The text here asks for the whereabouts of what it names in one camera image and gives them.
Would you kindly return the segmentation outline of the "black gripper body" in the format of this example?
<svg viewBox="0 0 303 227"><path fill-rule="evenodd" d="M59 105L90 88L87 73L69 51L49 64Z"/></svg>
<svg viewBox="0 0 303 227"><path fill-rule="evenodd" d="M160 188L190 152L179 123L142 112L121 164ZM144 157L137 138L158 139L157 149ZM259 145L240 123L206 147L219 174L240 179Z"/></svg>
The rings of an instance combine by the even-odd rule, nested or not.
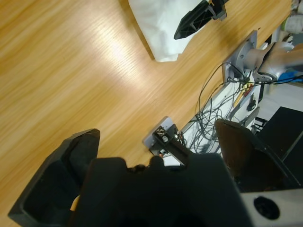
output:
<svg viewBox="0 0 303 227"><path fill-rule="evenodd" d="M210 0L208 2L211 6L212 19L213 20L224 20L227 17L225 4L227 0Z"/></svg>

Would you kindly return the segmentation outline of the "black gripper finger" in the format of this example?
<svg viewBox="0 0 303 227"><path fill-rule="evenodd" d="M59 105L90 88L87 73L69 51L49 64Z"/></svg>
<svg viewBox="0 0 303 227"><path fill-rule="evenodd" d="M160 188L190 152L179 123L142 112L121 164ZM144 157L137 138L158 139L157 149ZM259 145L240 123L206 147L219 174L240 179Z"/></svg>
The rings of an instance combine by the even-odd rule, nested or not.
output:
<svg viewBox="0 0 303 227"><path fill-rule="evenodd" d="M201 1L195 8L189 11L180 21L174 39L184 39L198 32L215 16L214 5L207 1Z"/></svg>
<svg viewBox="0 0 303 227"><path fill-rule="evenodd" d="M224 162L241 192L301 188L282 159L248 128L225 119L216 120L215 128Z"/></svg>
<svg viewBox="0 0 303 227"><path fill-rule="evenodd" d="M89 129L65 139L41 164L8 213L22 227L65 227L91 160L100 131Z"/></svg>

